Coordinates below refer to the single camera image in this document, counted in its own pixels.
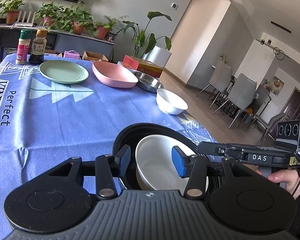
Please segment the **person right hand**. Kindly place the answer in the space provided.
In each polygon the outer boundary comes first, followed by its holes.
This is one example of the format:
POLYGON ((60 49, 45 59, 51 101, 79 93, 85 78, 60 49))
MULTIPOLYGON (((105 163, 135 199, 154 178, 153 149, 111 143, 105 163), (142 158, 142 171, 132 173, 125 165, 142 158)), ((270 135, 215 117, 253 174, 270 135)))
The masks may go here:
POLYGON ((285 183, 286 191, 288 191, 294 199, 300 195, 300 177, 296 170, 279 170, 269 176, 268 180, 274 183, 285 183))

